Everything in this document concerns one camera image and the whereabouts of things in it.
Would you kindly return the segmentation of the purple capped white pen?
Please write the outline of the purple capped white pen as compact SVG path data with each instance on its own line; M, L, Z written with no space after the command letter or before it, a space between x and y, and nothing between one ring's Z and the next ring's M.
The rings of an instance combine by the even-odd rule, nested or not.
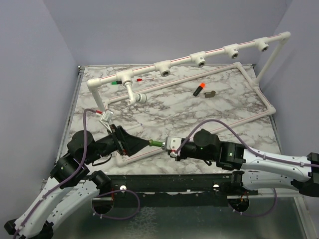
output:
M136 128L141 127L142 125L143 125L142 123L138 123L138 124L136 124L136 125L134 125L134 126L130 126L130 127L128 127L128 128L125 128L125 131L131 131L131 130L133 130L133 129L136 129Z

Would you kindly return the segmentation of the green water faucet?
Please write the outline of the green water faucet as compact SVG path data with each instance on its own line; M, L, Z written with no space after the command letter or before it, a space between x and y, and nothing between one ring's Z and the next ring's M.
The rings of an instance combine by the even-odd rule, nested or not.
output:
M155 140L149 140L149 146L159 147L161 149L164 149L165 142L155 141Z

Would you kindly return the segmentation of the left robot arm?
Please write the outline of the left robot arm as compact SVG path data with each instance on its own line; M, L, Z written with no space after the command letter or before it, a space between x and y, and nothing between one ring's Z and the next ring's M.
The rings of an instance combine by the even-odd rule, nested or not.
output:
M101 170L91 173L88 164L116 151L132 156L149 144L115 125L99 140L86 129L76 132L36 200L19 218L7 221L5 230L19 239L52 238L60 224L85 202L112 191L111 179Z

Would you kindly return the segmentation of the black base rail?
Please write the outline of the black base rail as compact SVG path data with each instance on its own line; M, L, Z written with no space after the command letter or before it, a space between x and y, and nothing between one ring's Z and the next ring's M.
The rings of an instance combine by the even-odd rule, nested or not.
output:
M241 179L242 173L107 176L96 171L79 185L91 181L99 195L110 192L109 197L98 201L101 207L226 207L228 196L246 194Z

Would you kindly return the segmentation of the grey brown small fitting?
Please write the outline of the grey brown small fitting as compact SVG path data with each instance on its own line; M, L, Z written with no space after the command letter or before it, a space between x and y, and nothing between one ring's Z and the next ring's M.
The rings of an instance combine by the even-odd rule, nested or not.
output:
M204 95L205 95L205 98L213 98L216 95L216 92L215 91L205 92Z

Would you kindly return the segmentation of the green black marker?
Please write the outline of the green black marker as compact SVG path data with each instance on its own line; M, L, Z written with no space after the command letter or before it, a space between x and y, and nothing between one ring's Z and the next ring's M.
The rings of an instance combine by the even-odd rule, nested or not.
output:
M111 84L112 85L121 85L122 81L113 81Z

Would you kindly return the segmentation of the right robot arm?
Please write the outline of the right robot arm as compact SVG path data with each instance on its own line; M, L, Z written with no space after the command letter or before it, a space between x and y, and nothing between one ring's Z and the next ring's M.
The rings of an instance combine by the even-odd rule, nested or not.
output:
M287 188L305 196L319 195L317 153L308 156L268 153L242 144L220 141L217 135L204 129L198 131L192 141L174 137L166 141L171 156L178 160L200 159L233 171L229 189L235 195L261 188Z

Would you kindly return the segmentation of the black orange marker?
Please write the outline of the black orange marker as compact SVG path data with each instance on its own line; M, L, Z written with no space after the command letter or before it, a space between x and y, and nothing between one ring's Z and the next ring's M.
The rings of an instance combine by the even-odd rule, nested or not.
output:
M198 94L203 90L203 88L205 87L205 83L201 83L196 90L193 92L193 96L197 97Z

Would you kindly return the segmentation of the white PVC pipe frame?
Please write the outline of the white PVC pipe frame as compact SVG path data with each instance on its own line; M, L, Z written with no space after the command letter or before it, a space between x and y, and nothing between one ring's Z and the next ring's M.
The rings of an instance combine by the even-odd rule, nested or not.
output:
M282 33L277 34L277 35L257 38L257 39L254 39L254 40L251 40L248 42L244 42L244 43L240 43L240 44L231 44L231 45L227 45L227 46L224 46L222 48L218 48L218 49L214 49L214 50L196 52L196 53L190 54L188 56L177 58L174 60L160 61L160 62L153 63L151 65L142 66L142 67L136 68L136 69L128 69L128 70L119 71L113 75L90 79L87 81L87 87L88 87L88 90L93 95L93 98L98 106L98 113L101 115L102 112L104 112L105 110L108 110L108 106L110 103L117 102L120 100L128 100L128 93L125 95L121 95L119 97L106 99L105 101L102 100L101 96L98 93L98 88L105 85L105 84L111 83L113 81L122 81L122 85L126 81L130 81L133 84L133 77L140 76L140 75L143 75L146 73L151 73L151 72L159 72L162 77L167 77L171 74L171 71L170 71L171 68L175 67L175 66L179 66L179 65L182 65L185 63L194 63L196 67L202 68L205 66L206 59L209 57L226 54L231 59L236 59L239 55L239 50L241 50L241 49L256 47L256 48L258 48L259 51L265 52L269 48L269 43L276 41L276 42L278 42L278 45L276 46L276 48L272 52L271 56L269 57L266 64L264 65L264 67L262 68L261 72L259 73L259 75L257 76L257 78L255 80L252 80L249 77L248 73L243 68L243 65L240 62L234 62L230 65L219 67L219 68L214 69L214 70L199 73L199 74L196 74L193 76L184 77L182 79L170 81L167 83L162 83L160 85L145 88L142 90L138 90L136 92L133 91L134 93L146 94L148 92L164 89L164 88L167 88L167 87L170 87L173 85L177 85L179 83L184 83L184 82L187 82L190 80L195 80L198 78L206 77L206 76L209 76L212 74L216 74L216 73L219 73L222 71L236 68L242 73L242 75L248 81L252 90L259 96L260 100L264 103L265 107L267 108L266 111L264 111L262 113L253 115L253 116L245 118L245 119L241 119L241 120L236 121L236 122L231 124L231 126L236 127L236 126L243 125L245 123L249 123L253 120L260 119L262 117L271 116L276 112L275 107L268 101L268 99L262 93L260 86L259 86L259 83L260 83L262 77L264 76L265 72L269 69L272 62L275 60L275 58L277 57L277 55L281 51L282 47L290 39L290 37L291 37L291 33L286 31L286 32L282 32Z

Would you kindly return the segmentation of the red capped white pen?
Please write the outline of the red capped white pen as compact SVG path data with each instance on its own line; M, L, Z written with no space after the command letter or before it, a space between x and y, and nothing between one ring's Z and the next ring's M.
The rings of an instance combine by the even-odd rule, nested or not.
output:
M151 81L151 80L153 80L154 78L152 77L152 78L136 78L136 81L137 82L141 82L141 81Z

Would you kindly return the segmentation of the white installed faucet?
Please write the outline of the white installed faucet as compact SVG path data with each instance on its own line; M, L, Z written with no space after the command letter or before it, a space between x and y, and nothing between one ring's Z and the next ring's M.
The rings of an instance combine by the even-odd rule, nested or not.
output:
M129 106L134 105L135 103L144 104L147 102L146 94L142 93L134 93L132 90L132 82L126 81L124 82L123 86L127 89L128 92L128 100L127 103Z

